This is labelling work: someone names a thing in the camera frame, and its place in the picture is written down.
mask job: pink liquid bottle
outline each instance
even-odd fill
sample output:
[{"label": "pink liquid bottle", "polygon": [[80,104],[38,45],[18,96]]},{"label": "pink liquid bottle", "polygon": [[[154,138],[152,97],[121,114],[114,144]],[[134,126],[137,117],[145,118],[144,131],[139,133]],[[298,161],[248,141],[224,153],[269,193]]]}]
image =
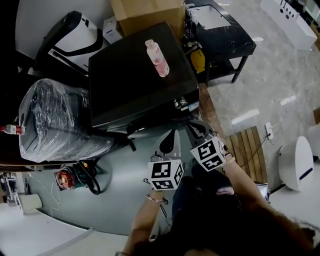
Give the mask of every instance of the pink liquid bottle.
[{"label": "pink liquid bottle", "polygon": [[169,74],[170,69],[159,45],[152,39],[145,41],[145,45],[147,47],[146,52],[156,71],[158,71],[159,76],[162,78],[166,77]]}]

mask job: yellow object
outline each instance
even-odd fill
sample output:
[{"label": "yellow object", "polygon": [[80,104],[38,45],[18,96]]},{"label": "yellow object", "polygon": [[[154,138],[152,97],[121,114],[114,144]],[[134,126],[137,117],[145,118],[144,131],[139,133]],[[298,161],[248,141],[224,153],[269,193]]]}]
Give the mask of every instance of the yellow object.
[{"label": "yellow object", "polygon": [[205,71],[206,59],[202,50],[193,51],[190,55],[190,58],[191,58],[192,65],[195,68],[197,74]]}]

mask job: small white box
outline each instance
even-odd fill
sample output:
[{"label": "small white box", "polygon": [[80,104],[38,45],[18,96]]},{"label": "small white box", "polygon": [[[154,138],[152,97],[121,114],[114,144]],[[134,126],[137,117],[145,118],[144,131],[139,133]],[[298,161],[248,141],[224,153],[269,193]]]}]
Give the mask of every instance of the small white box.
[{"label": "small white box", "polygon": [[155,190],[176,190],[184,174],[181,160],[149,162],[148,171]]},{"label": "small white box", "polygon": [[207,172],[226,163],[224,148],[216,136],[191,149],[191,153]]},{"label": "small white box", "polygon": [[115,16],[104,20],[103,37],[108,41],[109,44],[113,44],[124,37],[121,27]]}]

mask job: plastic bottle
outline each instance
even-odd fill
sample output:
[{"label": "plastic bottle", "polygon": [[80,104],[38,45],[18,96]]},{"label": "plastic bottle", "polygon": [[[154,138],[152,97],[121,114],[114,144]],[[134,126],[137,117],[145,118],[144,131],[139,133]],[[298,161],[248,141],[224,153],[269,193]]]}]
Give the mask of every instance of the plastic bottle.
[{"label": "plastic bottle", "polygon": [[158,71],[159,76],[162,78],[166,77],[170,69],[159,45],[152,39],[145,41],[145,45],[147,47],[146,52],[154,64],[156,71]]},{"label": "plastic bottle", "polygon": [[0,132],[5,132],[6,134],[24,135],[25,131],[26,128],[24,126],[15,126],[12,124],[0,126]]}]

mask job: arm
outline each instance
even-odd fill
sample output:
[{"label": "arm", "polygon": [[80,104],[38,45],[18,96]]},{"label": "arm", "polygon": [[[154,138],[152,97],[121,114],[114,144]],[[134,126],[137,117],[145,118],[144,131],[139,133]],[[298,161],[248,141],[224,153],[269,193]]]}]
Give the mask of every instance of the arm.
[{"label": "arm", "polygon": [[271,209],[271,206],[263,198],[253,180],[241,169],[241,167],[231,160],[231,156],[226,156],[226,164],[223,166],[225,175],[229,178],[235,193],[238,195],[243,206],[247,210],[255,208],[257,205]]},{"label": "arm", "polygon": [[[152,190],[149,195],[150,197],[158,200],[162,200],[164,197],[162,191],[156,190]],[[152,201],[148,198],[145,199],[133,220],[131,233],[123,249],[123,253],[130,255],[133,252],[136,243],[149,240],[151,231],[156,222],[159,208],[159,202]]]}]

